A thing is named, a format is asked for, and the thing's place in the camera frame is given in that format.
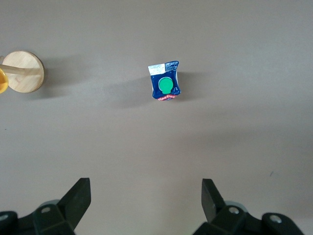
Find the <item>green circle logo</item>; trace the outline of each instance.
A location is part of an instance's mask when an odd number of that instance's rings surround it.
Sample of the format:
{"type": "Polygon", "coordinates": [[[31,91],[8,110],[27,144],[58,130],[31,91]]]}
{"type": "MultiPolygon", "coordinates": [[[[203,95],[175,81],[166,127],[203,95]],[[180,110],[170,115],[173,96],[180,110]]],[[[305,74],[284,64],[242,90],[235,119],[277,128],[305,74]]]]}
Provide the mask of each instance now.
{"type": "Polygon", "coordinates": [[[158,87],[163,94],[170,94],[174,84],[170,77],[163,77],[158,82],[158,87]]]}

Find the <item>blue snack packet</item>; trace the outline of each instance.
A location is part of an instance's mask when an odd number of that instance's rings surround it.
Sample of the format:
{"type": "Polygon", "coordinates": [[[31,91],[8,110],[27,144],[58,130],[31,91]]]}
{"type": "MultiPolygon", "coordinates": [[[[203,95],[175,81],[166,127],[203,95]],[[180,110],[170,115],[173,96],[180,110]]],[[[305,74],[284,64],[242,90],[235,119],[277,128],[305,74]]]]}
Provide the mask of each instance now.
{"type": "Polygon", "coordinates": [[[148,66],[152,81],[152,97],[169,100],[180,94],[177,80],[178,61],[148,66]]]}

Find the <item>yellow object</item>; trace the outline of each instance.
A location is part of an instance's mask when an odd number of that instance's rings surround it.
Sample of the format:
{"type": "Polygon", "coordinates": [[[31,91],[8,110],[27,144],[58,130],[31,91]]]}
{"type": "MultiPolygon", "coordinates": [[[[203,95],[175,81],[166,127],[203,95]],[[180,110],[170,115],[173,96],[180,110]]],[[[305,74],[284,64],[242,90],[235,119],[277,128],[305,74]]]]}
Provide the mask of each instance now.
{"type": "Polygon", "coordinates": [[[9,79],[6,74],[0,69],[0,94],[5,92],[9,86],[9,79]]]}

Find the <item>wooden peg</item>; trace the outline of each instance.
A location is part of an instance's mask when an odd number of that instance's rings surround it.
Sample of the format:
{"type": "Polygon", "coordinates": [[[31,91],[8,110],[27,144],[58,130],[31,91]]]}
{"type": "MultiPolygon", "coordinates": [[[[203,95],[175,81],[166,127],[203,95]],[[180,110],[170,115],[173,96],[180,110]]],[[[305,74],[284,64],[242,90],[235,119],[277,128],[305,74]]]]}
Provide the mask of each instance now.
{"type": "Polygon", "coordinates": [[[37,90],[44,81],[44,66],[37,56],[27,51],[8,54],[0,69],[8,78],[9,87],[20,93],[37,90]]]}

